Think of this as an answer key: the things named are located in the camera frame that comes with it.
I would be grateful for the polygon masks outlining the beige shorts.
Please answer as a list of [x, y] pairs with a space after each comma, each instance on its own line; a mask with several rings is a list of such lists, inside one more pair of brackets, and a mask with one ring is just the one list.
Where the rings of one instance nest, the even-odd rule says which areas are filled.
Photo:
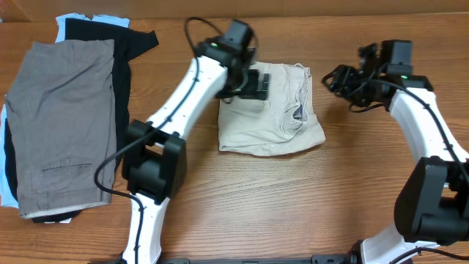
[[311, 70], [299, 63], [257, 62], [251, 68], [270, 75], [268, 98], [220, 103], [219, 150], [275, 156], [324, 143], [325, 134], [313, 110]]

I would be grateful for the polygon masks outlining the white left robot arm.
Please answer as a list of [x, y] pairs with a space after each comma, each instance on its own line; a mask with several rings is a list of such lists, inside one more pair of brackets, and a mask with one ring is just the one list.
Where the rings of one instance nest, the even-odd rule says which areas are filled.
[[258, 45], [254, 30], [239, 20], [192, 45], [194, 58], [169, 99], [146, 121], [129, 124], [122, 176], [132, 213], [121, 263], [160, 258], [166, 209], [187, 174], [186, 141], [207, 104], [213, 98], [267, 100], [270, 77], [251, 68]]

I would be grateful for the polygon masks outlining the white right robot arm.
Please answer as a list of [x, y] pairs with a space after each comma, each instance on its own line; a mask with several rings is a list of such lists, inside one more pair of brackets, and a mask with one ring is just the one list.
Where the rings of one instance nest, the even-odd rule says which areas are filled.
[[442, 250], [468, 240], [468, 152], [452, 135], [426, 76], [413, 72], [409, 40], [360, 47], [359, 67], [338, 65], [322, 78], [349, 110], [379, 107], [398, 122], [416, 163], [394, 205], [394, 221], [356, 242], [347, 254], [312, 257], [313, 263], [411, 263], [422, 252], [468, 260]]

